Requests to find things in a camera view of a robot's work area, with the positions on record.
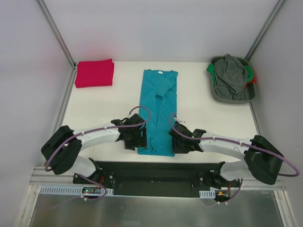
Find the teal t-shirt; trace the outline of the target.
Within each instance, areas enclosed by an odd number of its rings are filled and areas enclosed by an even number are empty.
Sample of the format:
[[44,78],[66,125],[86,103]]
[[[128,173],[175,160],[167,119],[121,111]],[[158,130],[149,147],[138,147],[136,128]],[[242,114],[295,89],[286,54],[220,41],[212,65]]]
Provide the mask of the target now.
[[173,157],[172,138],[169,135],[170,115],[177,112],[177,71],[144,70],[140,93],[139,115],[146,123],[147,145],[138,148],[140,155]]

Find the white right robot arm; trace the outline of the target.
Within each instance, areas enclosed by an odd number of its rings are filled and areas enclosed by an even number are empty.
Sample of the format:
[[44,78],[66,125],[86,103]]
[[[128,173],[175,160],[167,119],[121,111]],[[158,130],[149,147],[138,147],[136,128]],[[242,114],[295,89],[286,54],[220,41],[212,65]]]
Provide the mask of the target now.
[[176,154],[199,151],[236,158],[234,162],[220,162],[215,170],[203,177],[210,187],[220,189],[228,182],[242,178],[254,178],[268,185],[276,183],[283,155],[262,136],[256,135],[252,139],[220,137],[201,129],[190,131],[179,122],[175,122],[169,135]]

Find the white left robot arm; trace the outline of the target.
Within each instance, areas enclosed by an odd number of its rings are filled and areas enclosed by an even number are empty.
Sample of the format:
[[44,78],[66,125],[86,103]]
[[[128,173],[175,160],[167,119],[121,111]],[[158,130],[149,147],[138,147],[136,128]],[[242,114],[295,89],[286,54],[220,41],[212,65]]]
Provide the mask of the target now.
[[100,179],[98,167],[93,159],[79,155],[83,150],[107,142],[124,142],[124,149],[135,150],[147,146],[146,126],[139,114],[111,122],[92,129],[72,130],[65,125],[42,146],[41,153],[47,161],[47,170],[55,175],[67,171],[80,174],[90,183]]

